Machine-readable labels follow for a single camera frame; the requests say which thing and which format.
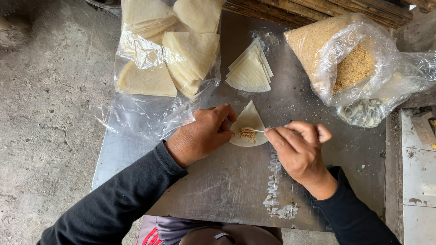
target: plastic bag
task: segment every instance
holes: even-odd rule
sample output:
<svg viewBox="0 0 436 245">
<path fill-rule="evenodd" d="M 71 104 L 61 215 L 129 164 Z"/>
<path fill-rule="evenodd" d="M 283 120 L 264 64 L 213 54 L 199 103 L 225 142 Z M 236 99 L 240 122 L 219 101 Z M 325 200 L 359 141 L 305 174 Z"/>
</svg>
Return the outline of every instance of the plastic bag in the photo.
<svg viewBox="0 0 436 245">
<path fill-rule="evenodd" d="M 376 127 L 412 93 L 436 84 L 436 52 L 401 54 L 403 59 L 394 75 L 378 91 L 352 105 L 337 107 L 342 120 L 364 128 Z"/>
<path fill-rule="evenodd" d="M 346 14 L 285 32 L 309 76 L 312 90 L 327 106 L 346 106 L 379 90 L 401 60 L 390 34 L 364 14 Z M 370 76 L 336 90 L 338 64 L 362 46 L 373 66 Z M 359 66 L 356 74 L 361 72 Z"/>
<path fill-rule="evenodd" d="M 195 120 L 194 112 L 221 81 L 216 32 L 222 0 L 203 3 L 122 1 L 122 32 L 114 63 L 118 93 L 110 104 L 92 109 L 92 114 L 109 131 L 155 144 Z M 207 20 L 196 24 L 201 18 Z M 196 79 L 187 78 L 187 74 Z"/>
</svg>

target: metal tabletop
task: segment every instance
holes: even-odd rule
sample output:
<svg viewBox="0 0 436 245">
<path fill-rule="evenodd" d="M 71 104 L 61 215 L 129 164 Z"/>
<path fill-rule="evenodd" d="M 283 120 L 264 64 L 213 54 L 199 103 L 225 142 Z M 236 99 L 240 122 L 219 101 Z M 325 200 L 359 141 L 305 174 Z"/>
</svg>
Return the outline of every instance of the metal tabletop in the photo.
<svg viewBox="0 0 436 245">
<path fill-rule="evenodd" d="M 326 107 L 312 92 L 301 63 L 284 40 L 284 27 L 227 11 L 221 20 L 223 81 L 203 107 L 227 102 L 239 114 L 252 99 L 265 126 L 282 126 L 290 120 L 324 124 L 333 134 L 322 148 L 325 165 L 342 166 L 357 197 L 384 216 L 385 124 L 363 129 L 337 118 L 334 107 Z M 274 73 L 272 90 L 250 93 L 231 88 L 224 82 L 227 67 L 256 36 L 267 47 Z M 150 150 L 106 131 L 92 189 Z M 227 143 L 186 169 L 189 174 L 171 186 L 147 214 L 332 231 L 310 194 L 282 168 L 270 143 L 256 147 Z"/>
</svg>

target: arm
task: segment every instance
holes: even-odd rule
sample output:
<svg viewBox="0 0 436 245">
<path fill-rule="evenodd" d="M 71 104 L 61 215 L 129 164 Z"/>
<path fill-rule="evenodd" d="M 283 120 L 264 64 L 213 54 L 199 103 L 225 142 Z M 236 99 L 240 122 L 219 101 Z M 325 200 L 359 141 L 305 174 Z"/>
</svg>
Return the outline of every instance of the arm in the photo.
<svg viewBox="0 0 436 245">
<path fill-rule="evenodd" d="M 187 175 L 182 167 L 208 156 L 235 136 L 226 117 L 236 121 L 229 104 L 198 110 L 195 122 L 179 128 L 167 142 L 159 143 L 68 209 L 37 244 L 121 244 L 132 223 Z"/>
<path fill-rule="evenodd" d="M 377 214 L 356 197 L 342 168 L 335 166 L 329 172 L 337 180 L 337 189 L 332 197 L 315 203 L 329 221 L 339 244 L 400 244 Z"/>
<path fill-rule="evenodd" d="M 323 125 L 292 122 L 268 128 L 265 135 L 289 175 L 316 199 L 339 244 L 399 244 L 377 214 L 356 197 L 342 168 L 324 167 L 321 144 L 331 139 L 331 133 Z"/>
<path fill-rule="evenodd" d="M 38 244 L 121 244 L 132 223 L 186 174 L 161 142 L 68 209 Z"/>
</svg>

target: black long-sleeve shirt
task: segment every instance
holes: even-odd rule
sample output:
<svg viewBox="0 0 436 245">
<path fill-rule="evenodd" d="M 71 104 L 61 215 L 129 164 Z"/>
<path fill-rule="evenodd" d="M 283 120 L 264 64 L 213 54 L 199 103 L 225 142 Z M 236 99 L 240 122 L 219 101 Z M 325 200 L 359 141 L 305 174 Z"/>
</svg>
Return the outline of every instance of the black long-sleeve shirt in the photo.
<svg viewBox="0 0 436 245">
<path fill-rule="evenodd" d="M 342 168 L 333 167 L 330 173 L 338 183 L 335 194 L 315 202 L 339 244 L 399 244 L 377 214 L 355 196 Z M 121 244 L 132 223 L 187 174 L 161 142 L 67 210 L 37 244 Z"/>
</svg>

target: hand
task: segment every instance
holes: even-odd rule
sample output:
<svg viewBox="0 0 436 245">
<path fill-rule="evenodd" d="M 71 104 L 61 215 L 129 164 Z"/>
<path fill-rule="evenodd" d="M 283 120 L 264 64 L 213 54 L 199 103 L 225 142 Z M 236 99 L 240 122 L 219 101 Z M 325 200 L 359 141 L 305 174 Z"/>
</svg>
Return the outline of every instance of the hand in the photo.
<svg viewBox="0 0 436 245">
<path fill-rule="evenodd" d="M 336 191 L 337 181 L 324 167 L 321 144 L 332 135 L 324 125 L 291 122 L 284 127 L 267 128 L 265 136 L 277 150 L 289 175 L 316 199 L 324 200 Z"/>
<path fill-rule="evenodd" d="M 235 136 L 225 118 L 236 122 L 236 113 L 229 104 L 198 110 L 195 121 L 180 127 L 165 142 L 169 153 L 181 167 L 209 156 Z"/>
</svg>

